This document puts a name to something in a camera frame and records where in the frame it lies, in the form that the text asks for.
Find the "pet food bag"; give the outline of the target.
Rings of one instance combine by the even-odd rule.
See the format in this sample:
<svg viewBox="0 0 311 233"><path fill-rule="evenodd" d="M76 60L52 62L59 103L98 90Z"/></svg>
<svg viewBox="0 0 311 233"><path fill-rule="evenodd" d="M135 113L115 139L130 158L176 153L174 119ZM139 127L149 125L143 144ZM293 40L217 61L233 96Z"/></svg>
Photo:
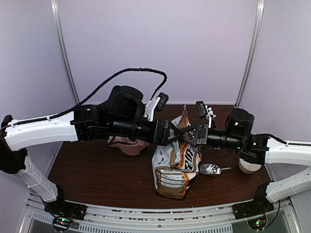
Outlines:
<svg viewBox="0 0 311 233"><path fill-rule="evenodd" d="M201 149L187 142L157 146L152 157L156 193L171 199L184 199L199 172L201 159Z"/></svg>

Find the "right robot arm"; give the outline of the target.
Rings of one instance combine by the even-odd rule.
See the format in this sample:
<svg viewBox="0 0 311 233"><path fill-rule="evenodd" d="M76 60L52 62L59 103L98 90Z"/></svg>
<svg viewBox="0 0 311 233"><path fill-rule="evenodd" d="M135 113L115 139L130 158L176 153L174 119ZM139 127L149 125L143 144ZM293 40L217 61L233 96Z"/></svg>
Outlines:
<svg viewBox="0 0 311 233"><path fill-rule="evenodd" d="M241 108L230 111L225 129L210 128L207 124L188 126L175 132L178 139L184 139L194 146L235 150L247 163L305 165L306 169L278 182L257 187L254 200L249 203L253 214L260 214L269 203L295 195L311 188L311 144L309 142L285 141L272 134L252 134L255 117ZM183 137L192 131L191 139Z"/></svg>

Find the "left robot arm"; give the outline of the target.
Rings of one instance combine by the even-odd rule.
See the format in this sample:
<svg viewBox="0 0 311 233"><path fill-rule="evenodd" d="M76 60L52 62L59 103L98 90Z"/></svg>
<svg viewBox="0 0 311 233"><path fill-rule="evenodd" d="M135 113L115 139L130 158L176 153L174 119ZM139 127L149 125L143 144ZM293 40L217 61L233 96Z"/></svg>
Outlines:
<svg viewBox="0 0 311 233"><path fill-rule="evenodd" d="M130 86L113 87L108 99L98 105L78 105L67 112L42 118L16 120L7 115L0 131L0 169L20 175L27 186L60 216L70 211L63 190L50 182L28 157L29 146L51 142L84 142L111 136L139 139L166 146L186 140L193 127L176 127L170 121L154 118L162 110L168 96L161 93L147 104L143 94Z"/></svg>

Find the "pink double pet feeder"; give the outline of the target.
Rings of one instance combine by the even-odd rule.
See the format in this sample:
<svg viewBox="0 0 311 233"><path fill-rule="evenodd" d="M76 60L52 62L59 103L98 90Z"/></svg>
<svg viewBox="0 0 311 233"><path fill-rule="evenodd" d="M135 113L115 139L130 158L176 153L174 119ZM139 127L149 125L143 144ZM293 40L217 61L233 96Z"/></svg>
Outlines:
<svg viewBox="0 0 311 233"><path fill-rule="evenodd" d="M149 143L142 140L131 141L127 137L111 136L107 141L108 145L113 148L119 148L126 155L136 156L142 150L149 147Z"/></svg>

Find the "metal scoop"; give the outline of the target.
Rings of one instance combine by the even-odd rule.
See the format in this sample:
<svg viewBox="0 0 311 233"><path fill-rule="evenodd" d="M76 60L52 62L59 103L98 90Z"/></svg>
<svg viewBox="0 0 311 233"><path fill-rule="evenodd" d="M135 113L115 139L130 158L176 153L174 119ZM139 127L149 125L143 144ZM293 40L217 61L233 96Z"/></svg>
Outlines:
<svg viewBox="0 0 311 233"><path fill-rule="evenodd" d="M201 164L199 166L199 172L203 175L209 176L218 176L226 170L231 170L231 167L220 168L215 164Z"/></svg>

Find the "beige ceramic bowl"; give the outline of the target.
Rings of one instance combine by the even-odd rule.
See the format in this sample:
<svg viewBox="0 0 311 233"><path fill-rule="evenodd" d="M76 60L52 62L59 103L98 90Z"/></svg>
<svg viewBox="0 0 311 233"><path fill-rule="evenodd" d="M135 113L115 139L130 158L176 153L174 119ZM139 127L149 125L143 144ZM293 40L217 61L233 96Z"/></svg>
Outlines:
<svg viewBox="0 0 311 233"><path fill-rule="evenodd" d="M246 162L244 159L239 159L239 168L240 170L245 174L253 174L260 170L261 165L258 164L252 164L249 162Z"/></svg>

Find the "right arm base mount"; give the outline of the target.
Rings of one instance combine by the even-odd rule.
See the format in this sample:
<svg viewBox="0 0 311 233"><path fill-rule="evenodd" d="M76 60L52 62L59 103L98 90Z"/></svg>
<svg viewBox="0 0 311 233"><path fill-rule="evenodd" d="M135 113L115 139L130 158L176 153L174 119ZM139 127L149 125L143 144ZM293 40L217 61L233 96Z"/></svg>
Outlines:
<svg viewBox="0 0 311 233"><path fill-rule="evenodd" d="M274 204L266 198L267 186L268 183L259 185L253 200L232 206L235 219L250 218L248 226L255 231L263 231L271 225L266 214L274 210Z"/></svg>

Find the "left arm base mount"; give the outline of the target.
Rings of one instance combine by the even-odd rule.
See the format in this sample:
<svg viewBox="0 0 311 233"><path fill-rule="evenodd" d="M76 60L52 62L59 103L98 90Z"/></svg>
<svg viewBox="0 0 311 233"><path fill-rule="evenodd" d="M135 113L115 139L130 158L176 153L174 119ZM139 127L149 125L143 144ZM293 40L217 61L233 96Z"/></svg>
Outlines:
<svg viewBox="0 0 311 233"><path fill-rule="evenodd" d="M65 201L64 190L60 186L57 187L57 197L55 201L45 202L41 201L45 206L45 211L53 216L52 226L58 232L68 230L73 221L84 220L87 206Z"/></svg>

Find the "right aluminium frame post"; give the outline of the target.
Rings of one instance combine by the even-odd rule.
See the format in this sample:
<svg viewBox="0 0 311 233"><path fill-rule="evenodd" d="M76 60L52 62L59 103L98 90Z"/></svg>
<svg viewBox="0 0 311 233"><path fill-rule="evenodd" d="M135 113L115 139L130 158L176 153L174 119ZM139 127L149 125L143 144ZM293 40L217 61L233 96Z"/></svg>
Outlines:
<svg viewBox="0 0 311 233"><path fill-rule="evenodd" d="M261 29L262 29L264 7L265 7L265 1L258 0L249 53L247 56L246 65L245 65L245 69L244 69L244 73L242 77L242 83L240 85L239 93L238 93L238 96L235 102L235 107L241 106L242 99L246 91L248 79L251 74L252 65L255 59L256 48L259 42L259 37L260 37Z"/></svg>

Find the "aluminium frame post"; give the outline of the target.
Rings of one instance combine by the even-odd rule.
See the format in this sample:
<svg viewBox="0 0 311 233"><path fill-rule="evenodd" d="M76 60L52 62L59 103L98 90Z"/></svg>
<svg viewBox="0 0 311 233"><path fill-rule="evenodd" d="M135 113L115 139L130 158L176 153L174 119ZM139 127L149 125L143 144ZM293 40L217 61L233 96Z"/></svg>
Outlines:
<svg viewBox="0 0 311 233"><path fill-rule="evenodd" d="M247 56L246 65L245 65L245 69L244 69L244 73L242 77L242 83L240 85L239 93L238 93L238 96L235 102L235 107L241 106L242 99L246 91L248 79L251 74L252 65L255 59L256 48L259 42L259 37L260 37L261 29L262 29L264 7L265 7L265 1L258 0L249 53Z"/></svg>
<svg viewBox="0 0 311 233"><path fill-rule="evenodd" d="M69 83L69 89L74 99L74 102L78 104L80 102L80 99L78 96L78 92L75 86L75 82L73 79L73 75L72 75L72 71L71 71L71 67L69 63L69 57L68 57L65 39L64 39L64 33L63 33L63 28L62 28L58 0L51 0L51 8L52 8L52 15L54 19L55 28L56 28L56 33L58 37L58 43L60 47L62 62L63 62L63 66L65 69L66 78Z"/></svg>

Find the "left aluminium frame post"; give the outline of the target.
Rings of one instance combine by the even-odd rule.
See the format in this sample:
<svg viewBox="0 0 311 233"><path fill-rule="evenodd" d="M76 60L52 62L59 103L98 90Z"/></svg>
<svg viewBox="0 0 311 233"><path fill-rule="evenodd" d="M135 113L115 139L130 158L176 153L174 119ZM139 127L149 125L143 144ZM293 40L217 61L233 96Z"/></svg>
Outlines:
<svg viewBox="0 0 311 233"><path fill-rule="evenodd" d="M74 102L78 104L80 102L80 99L78 96L78 92L75 86L75 82L73 79L73 75L72 75L72 71L71 71L71 67L69 63L69 57L68 57L65 39L64 39L64 33L63 33L63 28L62 28L58 0L51 0L51 8L52 8L52 15L54 19L55 28L56 28L56 33L58 37L58 43L60 47L62 62L63 62L63 66L65 69L66 78L69 83L69 89L74 99Z"/></svg>

